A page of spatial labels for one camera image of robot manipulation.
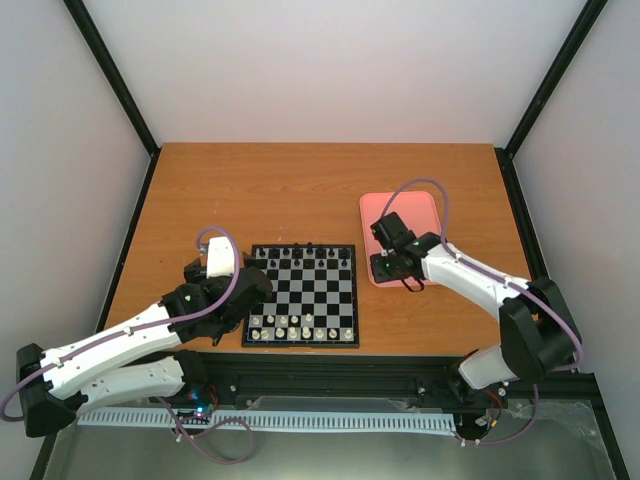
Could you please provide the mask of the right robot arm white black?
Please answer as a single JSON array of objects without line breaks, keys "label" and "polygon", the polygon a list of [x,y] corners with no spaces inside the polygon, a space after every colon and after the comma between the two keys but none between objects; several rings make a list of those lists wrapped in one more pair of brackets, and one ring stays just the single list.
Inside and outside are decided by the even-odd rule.
[{"label": "right robot arm white black", "polygon": [[373,223],[371,232],[382,248],[372,257],[374,271],[401,282],[411,278],[419,286],[444,286],[498,322],[499,344],[470,354],[456,368],[468,388],[514,380],[536,383],[581,359],[577,328],[550,279],[512,277],[466,255],[441,234],[416,236],[395,212]]}]

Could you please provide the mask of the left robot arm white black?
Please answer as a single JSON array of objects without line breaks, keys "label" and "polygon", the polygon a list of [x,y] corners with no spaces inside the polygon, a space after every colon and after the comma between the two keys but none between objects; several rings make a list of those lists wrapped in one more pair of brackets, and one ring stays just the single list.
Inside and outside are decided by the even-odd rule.
[{"label": "left robot arm white black", "polygon": [[85,340],[17,353],[19,400],[28,437],[54,434],[92,410],[140,398],[201,400],[209,376],[196,338],[214,344],[269,299],[267,274],[248,265],[223,274],[185,275],[185,283],[133,318]]}]

